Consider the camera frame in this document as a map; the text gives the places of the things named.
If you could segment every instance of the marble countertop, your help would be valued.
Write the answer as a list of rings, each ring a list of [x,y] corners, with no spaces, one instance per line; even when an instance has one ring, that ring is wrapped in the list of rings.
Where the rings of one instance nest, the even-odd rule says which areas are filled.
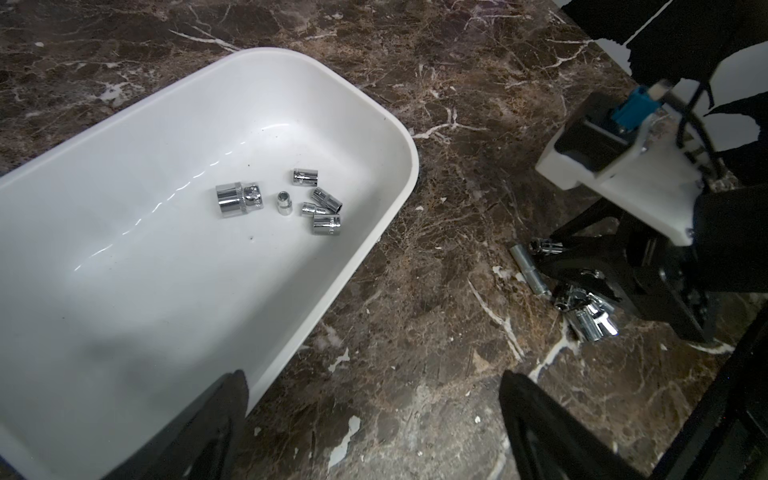
[[[579,345],[517,280],[508,247],[595,200],[536,174],[541,150],[589,92],[634,86],[550,0],[8,0],[0,174],[260,46],[310,55],[390,110],[421,171],[251,413],[234,478],[517,478],[496,399],[505,369],[649,473],[746,320],[703,348],[619,316],[619,337]]]

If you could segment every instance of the black cable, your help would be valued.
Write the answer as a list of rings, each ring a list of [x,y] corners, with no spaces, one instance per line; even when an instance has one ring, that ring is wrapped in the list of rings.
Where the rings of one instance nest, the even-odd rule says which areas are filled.
[[[706,91],[707,95],[710,98],[710,110],[715,106],[715,100],[712,96],[712,87],[710,85],[709,81],[702,81],[699,82],[699,87],[694,92],[694,96],[690,99],[688,102],[688,105],[686,105],[686,110],[688,112],[691,112],[694,107],[696,107],[696,104],[699,103],[699,97],[701,97],[702,92]],[[688,123],[688,120],[683,117],[680,119],[680,123],[677,125],[677,137],[675,138],[675,144],[677,145],[677,148],[680,148],[682,150],[683,148],[683,134],[685,133],[685,125]]]
[[[699,119],[699,117],[695,113],[692,112],[693,108],[691,107],[691,102],[689,102],[688,104],[685,104],[681,99],[679,99],[677,96],[675,96],[671,92],[667,92],[667,94],[664,95],[662,100],[666,102],[670,107],[672,107],[675,111],[677,111],[680,115],[682,115],[683,119],[687,123],[689,123],[690,126],[693,127],[693,129],[699,135],[701,142],[704,144],[704,149],[707,151],[707,156],[709,156],[710,158],[710,163],[714,167],[714,170],[715,170],[714,180],[719,180],[720,178],[723,178],[723,176],[725,176],[725,169],[723,168],[723,165],[718,160],[717,152],[715,151],[714,146],[712,145],[712,140],[710,140],[710,136],[707,133],[707,130],[704,128],[704,123],[701,121],[701,119]],[[680,130],[678,130],[678,139],[680,140],[680,143],[677,144],[677,146],[679,148],[682,148],[682,134],[680,133]],[[687,154],[686,156],[689,159],[692,158],[692,155]]]

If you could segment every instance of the chrome socket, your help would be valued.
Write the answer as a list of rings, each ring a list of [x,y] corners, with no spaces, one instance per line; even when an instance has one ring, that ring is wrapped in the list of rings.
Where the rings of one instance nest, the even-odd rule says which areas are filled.
[[[312,190],[312,199],[321,207],[327,208],[332,214],[337,214],[341,210],[342,203],[320,187]]]
[[[571,284],[560,289],[554,306],[563,312],[580,340],[597,342],[604,336],[616,336],[619,331],[611,321],[615,308],[601,297]]]
[[[217,185],[216,198],[223,217],[236,217],[264,208],[261,190],[256,183]]]
[[[549,287],[544,283],[544,280],[541,279],[541,275],[538,274],[536,264],[533,263],[533,259],[528,255],[525,245],[515,245],[509,249],[509,253],[512,254],[512,258],[515,259],[515,262],[520,267],[520,271],[525,277],[528,286],[531,287],[531,291],[534,295],[549,293]]]
[[[553,255],[565,252],[563,244],[548,238],[534,238],[531,241],[531,252],[534,255]]]
[[[277,210],[280,215],[288,216],[293,212],[293,202],[290,199],[288,192],[280,192],[277,194]]]
[[[293,184],[300,187],[317,187],[317,170],[294,168]]]
[[[332,214],[331,210],[328,210],[325,207],[318,207],[317,205],[310,203],[310,202],[304,202],[301,204],[301,214],[304,217],[314,217],[315,215],[329,215]]]
[[[315,215],[312,217],[312,233],[315,235],[338,235],[341,233],[339,215]]]

